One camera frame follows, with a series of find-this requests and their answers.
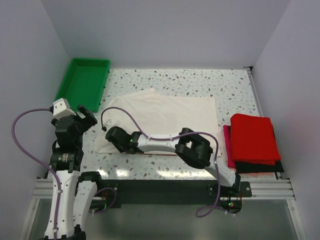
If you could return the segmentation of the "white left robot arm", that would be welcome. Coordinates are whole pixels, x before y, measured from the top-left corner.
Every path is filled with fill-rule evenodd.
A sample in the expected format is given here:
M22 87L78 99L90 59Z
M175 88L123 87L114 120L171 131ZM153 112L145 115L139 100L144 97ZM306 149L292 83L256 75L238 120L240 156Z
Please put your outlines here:
M83 105L77 107L82 116L62 103L53 106L52 125L56 141L50 164L53 169L53 193L46 240L84 240L85 222L94 196L104 190L96 171L81 173L84 156L83 135L97 124L93 113Z

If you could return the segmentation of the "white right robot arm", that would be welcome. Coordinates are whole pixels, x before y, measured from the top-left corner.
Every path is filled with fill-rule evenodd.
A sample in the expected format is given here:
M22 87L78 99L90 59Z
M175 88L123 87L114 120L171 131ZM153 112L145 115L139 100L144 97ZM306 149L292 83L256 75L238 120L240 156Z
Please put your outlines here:
M154 137L141 131L129 134L114 126L106 132L105 139L120 153L174 153L188 166L204 169L214 176L227 196L233 197L241 190L240 175L218 161L219 143L209 133L183 128L176 136Z

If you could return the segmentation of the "white printed t shirt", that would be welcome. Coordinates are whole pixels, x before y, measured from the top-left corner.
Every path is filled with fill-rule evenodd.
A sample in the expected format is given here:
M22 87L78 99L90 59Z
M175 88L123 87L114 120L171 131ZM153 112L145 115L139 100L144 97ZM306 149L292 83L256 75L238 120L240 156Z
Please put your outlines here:
M216 100L214 97L168 96L159 94L154 88L113 98L100 115L103 128L94 144L99 154L117 154L119 151L105 139L104 123L117 119L118 127L127 133L141 128L153 137L176 136L182 128L205 132L221 139Z

